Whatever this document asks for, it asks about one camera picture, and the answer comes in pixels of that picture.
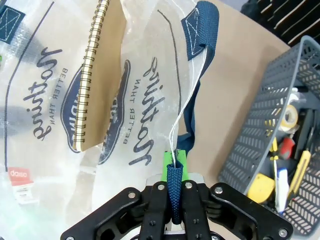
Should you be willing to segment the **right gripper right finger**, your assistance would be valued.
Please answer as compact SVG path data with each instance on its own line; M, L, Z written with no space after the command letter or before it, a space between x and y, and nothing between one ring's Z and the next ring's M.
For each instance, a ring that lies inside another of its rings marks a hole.
M293 226L226 183L211 187L191 179L185 150L177 150L182 165L181 213L188 240L210 240L209 222L224 227L241 240L289 240Z

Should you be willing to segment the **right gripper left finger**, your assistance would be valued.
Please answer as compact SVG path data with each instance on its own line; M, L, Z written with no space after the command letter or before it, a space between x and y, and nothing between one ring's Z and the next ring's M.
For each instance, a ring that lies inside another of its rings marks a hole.
M61 234L63 240L122 240L140 227L140 240L162 240L169 219L167 182L127 187Z

